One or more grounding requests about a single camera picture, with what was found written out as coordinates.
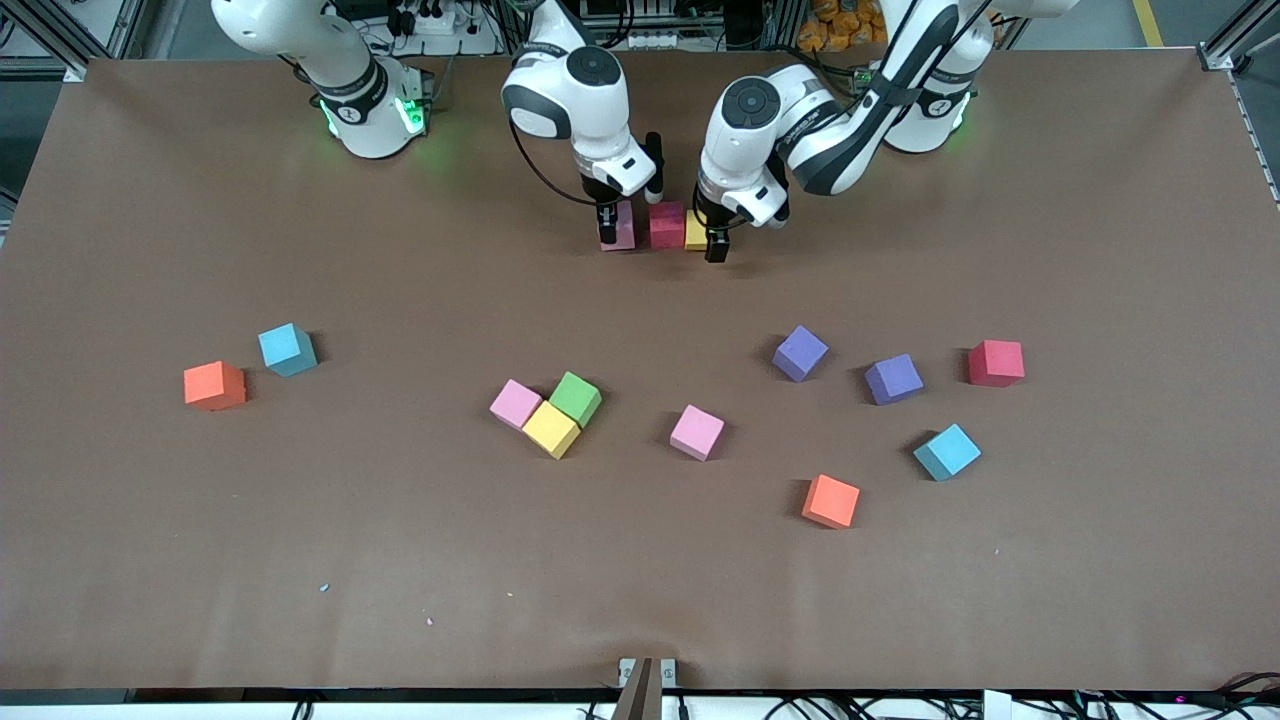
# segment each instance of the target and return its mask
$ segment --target light blue cube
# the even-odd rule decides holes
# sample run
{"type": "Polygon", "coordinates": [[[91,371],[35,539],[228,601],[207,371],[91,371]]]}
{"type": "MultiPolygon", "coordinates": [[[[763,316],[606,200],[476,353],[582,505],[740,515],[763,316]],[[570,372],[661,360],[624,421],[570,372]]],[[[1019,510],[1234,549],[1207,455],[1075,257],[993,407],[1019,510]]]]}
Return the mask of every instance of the light blue cube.
{"type": "Polygon", "coordinates": [[[964,434],[960,425],[951,425],[933,439],[915,448],[915,459],[934,480],[950,480],[978,459],[982,451],[964,434]]]}
{"type": "Polygon", "coordinates": [[[316,366],[316,351],[311,336],[289,323],[257,336],[262,347],[262,363],[276,375],[288,378],[316,366]]]}

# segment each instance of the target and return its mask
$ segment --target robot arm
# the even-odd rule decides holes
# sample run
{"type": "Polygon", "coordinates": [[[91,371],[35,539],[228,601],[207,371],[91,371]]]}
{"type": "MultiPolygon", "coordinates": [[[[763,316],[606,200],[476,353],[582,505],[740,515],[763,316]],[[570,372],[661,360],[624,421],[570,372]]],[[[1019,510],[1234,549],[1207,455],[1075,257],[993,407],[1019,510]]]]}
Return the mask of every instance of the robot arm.
{"type": "Polygon", "coordinates": [[[531,12],[532,22],[502,86],[511,122],[535,137],[568,140],[596,202],[635,195],[657,165],[631,136],[622,65],[561,0],[524,0],[517,9],[531,12]]]}
{"type": "Polygon", "coordinates": [[[307,74],[329,128],[361,158],[385,158],[426,129],[424,74],[374,58],[347,20],[323,14],[326,0],[211,0],[232,41],[284,55],[307,74]]]}
{"type": "MultiPolygon", "coordinates": [[[[1075,1],[998,4],[1011,14],[1056,17],[1075,1]]],[[[755,227],[786,220],[786,186],[771,158],[791,168],[805,192],[836,195],[858,182],[882,141],[927,152],[959,127],[992,49],[989,20],[974,17],[983,6],[883,0],[882,8],[892,41],[856,106],[841,106],[806,65],[740,78],[724,90],[707,128],[695,197],[707,218],[708,261],[723,261],[735,217],[755,227]]]]}

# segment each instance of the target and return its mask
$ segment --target floor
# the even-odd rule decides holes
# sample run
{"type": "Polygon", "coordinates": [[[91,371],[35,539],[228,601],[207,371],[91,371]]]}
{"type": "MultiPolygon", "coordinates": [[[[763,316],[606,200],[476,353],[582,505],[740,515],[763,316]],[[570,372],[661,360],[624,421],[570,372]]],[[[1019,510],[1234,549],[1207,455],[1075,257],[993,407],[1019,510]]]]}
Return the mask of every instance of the floor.
{"type": "MultiPolygon", "coordinates": [[[[102,15],[120,0],[84,0],[70,5],[88,18],[102,15]]],[[[1039,19],[1019,41],[1023,50],[1070,50],[1194,45],[1207,38],[1238,5],[1238,0],[1080,0],[1068,14],[1039,19]],[[1149,10],[1151,20],[1139,20],[1149,10]]],[[[1280,18],[1258,38],[1280,31],[1280,18]]],[[[23,45],[19,36],[0,56],[23,45]]],[[[168,0],[147,41],[147,56],[196,60],[250,59],[255,55],[230,42],[214,22],[207,0],[168,0]]],[[[1263,151],[1280,158],[1280,44],[1261,51],[1238,86],[1263,151]]],[[[0,187],[20,193],[40,146],[40,138],[59,85],[0,82],[0,187]]],[[[0,220],[5,211],[0,209],[0,220]]]]}

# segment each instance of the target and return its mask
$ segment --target purple cube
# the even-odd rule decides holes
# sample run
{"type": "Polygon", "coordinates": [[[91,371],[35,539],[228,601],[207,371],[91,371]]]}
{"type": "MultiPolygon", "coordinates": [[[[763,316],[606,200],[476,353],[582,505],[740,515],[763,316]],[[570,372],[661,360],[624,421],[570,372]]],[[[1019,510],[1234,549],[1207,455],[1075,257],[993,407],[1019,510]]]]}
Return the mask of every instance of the purple cube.
{"type": "Polygon", "coordinates": [[[795,382],[809,377],[822,356],[827,354],[827,343],[809,332],[804,325],[796,325],[791,336],[782,341],[773,354],[773,364],[795,382]]]}
{"type": "Polygon", "coordinates": [[[867,384],[872,388],[876,405],[906,400],[924,389],[924,380],[915,372],[910,355],[899,355],[872,365],[867,370],[867,384]]]}

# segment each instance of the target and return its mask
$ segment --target black cable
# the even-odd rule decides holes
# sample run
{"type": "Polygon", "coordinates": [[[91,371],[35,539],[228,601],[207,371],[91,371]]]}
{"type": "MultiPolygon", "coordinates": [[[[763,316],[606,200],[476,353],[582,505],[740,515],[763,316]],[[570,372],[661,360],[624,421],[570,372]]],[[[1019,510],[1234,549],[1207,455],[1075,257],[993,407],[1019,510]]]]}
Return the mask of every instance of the black cable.
{"type": "Polygon", "coordinates": [[[1115,693],[1115,696],[1116,696],[1117,698],[1120,698],[1121,701],[1124,701],[1124,702],[1128,702],[1128,703],[1133,705],[1134,707],[1137,707],[1138,710],[1140,710],[1140,711],[1146,712],[1147,715],[1151,715],[1152,720],[1169,720],[1169,719],[1167,719],[1167,717],[1165,717],[1164,715],[1161,715],[1161,714],[1156,712],[1155,710],[1152,710],[1152,708],[1151,708],[1151,707],[1149,707],[1149,706],[1148,706],[1147,703],[1144,703],[1144,702],[1138,702],[1137,700],[1129,700],[1129,698],[1126,698],[1125,696],[1123,696],[1123,694],[1120,694],[1120,693],[1115,693]]]}
{"type": "Polygon", "coordinates": [[[782,701],[780,701],[768,712],[764,714],[764,720],[769,720],[771,717],[773,717],[774,715],[777,715],[777,712],[780,710],[782,710],[783,707],[786,707],[788,705],[791,707],[794,707],[795,711],[799,712],[800,716],[804,717],[805,720],[813,720],[813,717],[808,712],[805,712],[804,708],[800,707],[800,705],[796,703],[796,701],[794,698],[782,698],[782,701]]]}
{"type": "Polygon", "coordinates": [[[595,701],[594,700],[591,701],[591,705],[589,705],[586,710],[580,710],[580,712],[582,712],[582,715],[585,716],[585,720],[604,720],[603,717],[600,717],[599,715],[595,714],[595,701]]]}
{"type": "Polygon", "coordinates": [[[1219,694],[1224,694],[1224,693],[1229,693],[1229,692],[1235,692],[1239,688],[1243,688],[1245,685],[1252,685],[1253,683],[1257,683],[1258,680],[1267,680],[1267,679],[1272,679],[1272,678],[1280,678],[1280,673],[1253,673],[1252,675],[1245,675],[1245,676],[1240,678],[1239,680],[1235,680],[1233,683],[1228,683],[1228,684],[1222,685],[1221,688],[1217,688],[1213,692],[1216,692],[1219,694]]]}
{"type": "Polygon", "coordinates": [[[611,35],[609,38],[600,45],[600,47],[617,47],[623,40],[627,38],[628,35],[631,35],[631,28],[635,27],[635,0],[626,0],[626,5],[622,5],[622,9],[618,10],[618,27],[613,31],[613,35],[611,35]]]}
{"type": "Polygon", "coordinates": [[[317,691],[307,691],[302,693],[302,697],[298,698],[298,703],[293,706],[293,720],[311,720],[311,716],[316,711],[315,701],[317,700],[325,700],[324,693],[317,691]]]}
{"type": "Polygon", "coordinates": [[[817,708],[818,708],[818,712],[822,712],[822,715],[823,715],[823,716],[824,716],[824,717],[826,717],[827,720],[836,720],[836,716],[835,716],[835,715],[832,715],[831,712],[828,712],[826,707],[823,707],[823,706],[818,705],[818,702],[817,702],[817,701],[814,701],[813,698],[810,698],[810,697],[801,697],[800,700],[803,700],[803,701],[808,702],[809,705],[812,705],[812,706],[817,707],[817,708]]]}
{"type": "Polygon", "coordinates": [[[694,188],[694,196],[690,199],[689,206],[694,209],[694,219],[698,220],[698,224],[703,225],[709,231],[728,232],[733,228],[740,228],[746,224],[746,218],[739,218],[737,220],[733,220],[732,223],[724,227],[717,225],[713,228],[709,224],[707,224],[707,211],[698,205],[698,188],[694,188]]]}
{"type": "Polygon", "coordinates": [[[276,58],[279,58],[285,65],[293,68],[293,79],[311,85],[311,78],[307,77],[307,72],[302,69],[302,65],[291,60],[288,55],[276,55],[276,58]]]}
{"type": "Polygon", "coordinates": [[[1059,717],[1066,717],[1068,720],[1078,720],[1079,719],[1078,714],[1062,711],[1060,707],[1057,707],[1056,705],[1053,705],[1053,701],[1051,701],[1051,700],[1046,700],[1044,701],[1046,703],[1048,703],[1048,707],[1041,707],[1039,705],[1033,705],[1029,701],[1018,700],[1016,697],[1014,698],[1014,702],[1016,702],[1018,705],[1025,705],[1027,707],[1034,707],[1036,710],[1039,710],[1041,712],[1052,712],[1053,715],[1057,715],[1059,717]]]}
{"type": "Polygon", "coordinates": [[[955,47],[956,42],[960,42],[960,38],[964,37],[964,33],[969,32],[969,28],[973,27],[973,23],[978,22],[978,18],[980,18],[983,15],[983,13],[987,12],[987,6],[988,5],[991,5],[991,0],[983,0],[982,5],[978,8],[978,10],[974,12],[974,14],[969,15],[969,19],[965,20],[964,27],[960,28],[960,32],[957,32],[955,35],[955,37],[951,38],[951,42],[947,42],[945,46],[942,46],[942,53],[938,53],[938,60],[940,61],[942,60],[943,55],[946,55],[947,53],[951,51],[952,47],[955,47]]]}
{"type": "Polygon", "coordinates": [[[547,176],[544,176],[543,172],[538,169],[538,165],[534,164],[534,159],[529,156],[529,152],[525,150],[525,143],[520,141],[520,131],[516,129],[516,123],[508,120],[507,124],[511,126],[511,137],[512,140],[516,141],[516,147],[520,150],[520,156],[525,159],[526,164],[529,164],[529,169],[534,170],[534,174],[538,176],[538,179],[543,181],[543,184],[552,188],[552,191],[554,191],[556,195],[559,195],[561,197],[571,202],[577,202],[579,205],[590,205],[593,208],[608,208],[611,205],[618,204],[618,200],[613,200],[612,202],[596,202],[595,200],[584,200],[581,197],[573,197],[572,195],[556,187],[556,183],[548,179],[547,176]]]}

